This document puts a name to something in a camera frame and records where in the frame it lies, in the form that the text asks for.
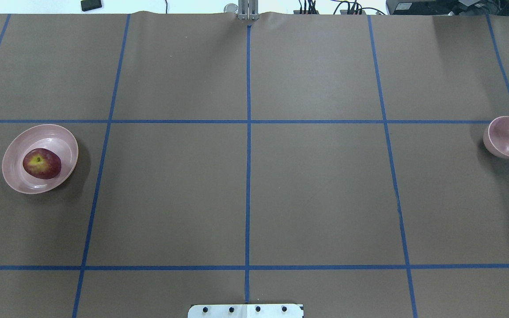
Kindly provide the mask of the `pink bowl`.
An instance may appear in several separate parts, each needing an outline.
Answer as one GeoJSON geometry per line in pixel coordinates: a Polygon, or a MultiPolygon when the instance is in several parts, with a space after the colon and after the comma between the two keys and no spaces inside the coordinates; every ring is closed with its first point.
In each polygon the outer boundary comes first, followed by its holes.
{"type": "Polygon", "coordinates": [[[500,116],[487,125],[483,145],[496,157],[509,159],[509,116],[500,116]]]}

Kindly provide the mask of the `red yellow apple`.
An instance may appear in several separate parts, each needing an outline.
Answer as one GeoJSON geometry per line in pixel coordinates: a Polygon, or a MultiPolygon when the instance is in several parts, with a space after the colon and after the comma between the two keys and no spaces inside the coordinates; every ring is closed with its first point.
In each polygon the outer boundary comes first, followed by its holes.
{"type": "Polygon", "coordinates": [[[60,157],[45,148],[35,148],[26,153],[22,160],[23,169],[38,179],[52,179],[62,171],[60,157]]]}

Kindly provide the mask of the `pink plate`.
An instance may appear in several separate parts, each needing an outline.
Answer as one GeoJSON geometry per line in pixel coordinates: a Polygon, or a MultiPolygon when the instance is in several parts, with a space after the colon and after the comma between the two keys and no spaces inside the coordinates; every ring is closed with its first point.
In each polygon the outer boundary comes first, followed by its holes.
{"type": "Polygon", "coordinates": [[[20,133],[10,143],[2,159],[2,175],[14,190],[24,194],[39,194],[61,185],[74,171],[79,156],[79,147],[74,135],[61,125],[35,125],[20,133]],[[35,149],[46,149],[54,153],[61,169],[53,178],[39,178],[28,173],[23,161],[35,149]]]}

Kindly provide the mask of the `brown paper table cover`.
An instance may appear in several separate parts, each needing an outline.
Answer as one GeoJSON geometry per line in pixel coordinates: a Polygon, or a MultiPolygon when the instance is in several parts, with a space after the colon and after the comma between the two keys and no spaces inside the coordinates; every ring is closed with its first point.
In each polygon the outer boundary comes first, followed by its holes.
{"type": "Polygon", "coordinates": [[[0,15],[0,318],[509,318],[509,18],[0,15]],[[2,175],[55,124],[72,174],[2,175]]]}

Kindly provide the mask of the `small black square sensor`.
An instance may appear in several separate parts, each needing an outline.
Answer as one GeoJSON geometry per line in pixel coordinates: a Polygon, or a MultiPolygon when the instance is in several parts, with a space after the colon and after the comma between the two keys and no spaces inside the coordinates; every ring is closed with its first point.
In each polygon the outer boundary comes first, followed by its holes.
{"type": "Polygon", "coordinates": [[[82,12],[88,12],[91,10],[99,9],[103,7],[101,0],[81,0],[80,8],[82,12]]]}

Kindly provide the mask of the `aluminium frame post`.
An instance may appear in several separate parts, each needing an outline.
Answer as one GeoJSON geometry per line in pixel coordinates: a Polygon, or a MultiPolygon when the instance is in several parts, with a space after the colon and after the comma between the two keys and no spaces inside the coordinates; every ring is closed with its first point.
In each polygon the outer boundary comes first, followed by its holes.
{"type": "Polygon", "coordinates": [[[258,0],[239,0],[238,11],[236,13],[238,20],[256,21],[260,18],[258,0]]]}

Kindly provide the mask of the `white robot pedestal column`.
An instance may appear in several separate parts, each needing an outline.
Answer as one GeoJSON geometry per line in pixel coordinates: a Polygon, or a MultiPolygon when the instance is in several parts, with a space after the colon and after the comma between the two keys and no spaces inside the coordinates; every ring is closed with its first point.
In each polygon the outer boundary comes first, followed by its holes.
{"type": "Polygon", "coordinates": [[[188,318],[303,318],[304,307],[294,303],[198,304],[188,310],[188,318]]]}

